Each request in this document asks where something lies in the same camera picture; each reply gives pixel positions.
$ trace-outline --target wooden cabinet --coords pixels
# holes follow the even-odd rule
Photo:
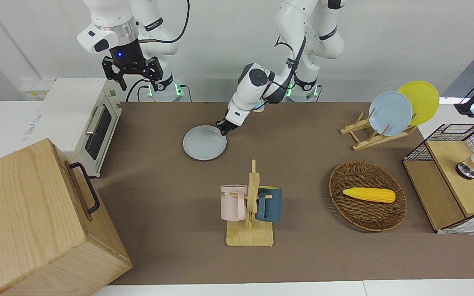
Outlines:
[[[432,160],[404,160],[433,230],[474,234],[474,180],[455,171],[472,154],[464,141],[426,141]]]
[[[0,295],[89,296],[130,268],[100,196],[49,140],[0,159]]]

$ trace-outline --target brown tabletop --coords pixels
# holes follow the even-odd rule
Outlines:
[[[353,152],[339,129],[368,104],[268,105],[228,134],[217,159],[188,157],[184,135],[222,119],[227,105],[123,103],[93,180],[133,261],[112,284],[474,278],[474,236],[435,234],[401,163],[423,140],[418,131]],[[262,185],[283,188],[282,218],[273,247],[228,247],[219,186],[246,184],[251,159]],[[350,160],[379,165],[400,183],[408,202],[401,225],[367,234],[337,214],[329,177]]]

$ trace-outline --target wicker basket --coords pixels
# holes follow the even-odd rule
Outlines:
[[[393,190],[392,203],[369,202],[344,195],[352,187],[373,187]],[[349,161],[335,168],[329,191],[337,210],[350,223],[369,231],[385,231],[400,225],[407,212],[407,201],[396,180],[381,167],[364,161]]]

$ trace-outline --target pink mug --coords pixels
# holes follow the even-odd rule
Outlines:
[[[244,195],[248,193],[246,185],[221,186],[221,218],[226,221],[240,221],[246,219]]]

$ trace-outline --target black handle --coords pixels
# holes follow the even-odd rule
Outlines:
[[[91,184],[91,180],[89,179],[89,176],[87,175],[87,172],[85,171],[85,167],[83,167],[83,165],[79,162],[71,163],[69,165],[69,169],[71,170],[77,167],[81,168],[81,172],[83,172],[83,176],[85,177],[85,182],[87,182],[87,186],[89,186],[89,189],[91,190],[91,194],[93,195],[94,206],[91,206],[91,208],[87,210],[87,213],[92,214],[96,212],[96,210],[98,210],[98,208],[100,207],[100,200],[98,200],[98,195],[96,195],[96,191],[94,191],[93,184]]]

